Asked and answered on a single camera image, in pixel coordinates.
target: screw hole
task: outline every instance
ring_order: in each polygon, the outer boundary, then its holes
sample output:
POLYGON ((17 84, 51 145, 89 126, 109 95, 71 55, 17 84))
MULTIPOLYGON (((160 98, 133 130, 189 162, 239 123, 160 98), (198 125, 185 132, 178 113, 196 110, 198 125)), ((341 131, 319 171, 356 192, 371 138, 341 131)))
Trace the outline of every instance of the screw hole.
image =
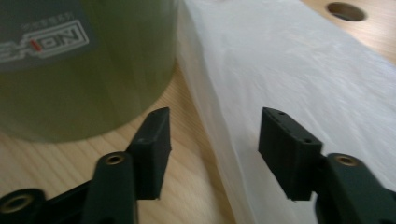
POLYGON ((347 3, 330 3, 327 5, 327 10, 334 17, 344 21, 363 21, 366 18, 361 9, 347 3))
POLYGON ((29 205, 32 201, 33 197, 29 194, 18 195, 6 201, 0 207, 0 212, 4 214, 18 212, 29 205))
POLYGON ((338 162, 340 162, 343 165, 346 166, 357 166, 358 162, 350 157, 347 156, 337 156, 336 159, 338 160, 338 162))
POLYGON ((114 156, 109 156, 106 159, 107 165, 115 165, 123 162, 124 157, 121 155, 114 155, 114 156))

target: white cloth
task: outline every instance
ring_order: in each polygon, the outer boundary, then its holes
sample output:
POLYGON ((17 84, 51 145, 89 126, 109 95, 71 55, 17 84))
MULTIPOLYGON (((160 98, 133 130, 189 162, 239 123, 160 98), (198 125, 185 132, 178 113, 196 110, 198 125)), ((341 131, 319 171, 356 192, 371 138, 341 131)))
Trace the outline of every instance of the white cloth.
POLYGON ((317 223, 257 151, 263 106, 396 190, 396 68, 300 1, 181 1, 178 60, 238 223, 317 223))

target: wooden table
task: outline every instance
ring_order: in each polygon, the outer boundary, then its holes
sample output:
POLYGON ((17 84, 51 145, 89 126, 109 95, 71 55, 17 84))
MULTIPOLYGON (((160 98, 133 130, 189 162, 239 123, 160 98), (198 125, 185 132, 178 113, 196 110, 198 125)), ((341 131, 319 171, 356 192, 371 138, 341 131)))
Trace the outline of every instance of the wooden table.
MULTIPOLYGON (((328 0, 304 0, 318 13, 396 64, 396 2, 346 2, 368 15, 365 21, 342 21, 325 9, 328 0)), ((30 143, 0 133, 0 195, 39 188, 49 198, 92 178, 95 162, 124 150, 147 113, 171 108, 172 146, 159 201, 139 201, 141 223, 234 223, 216 160, 180 70, 163 96, 139 118, 94 138, 64 144, 30 143)))

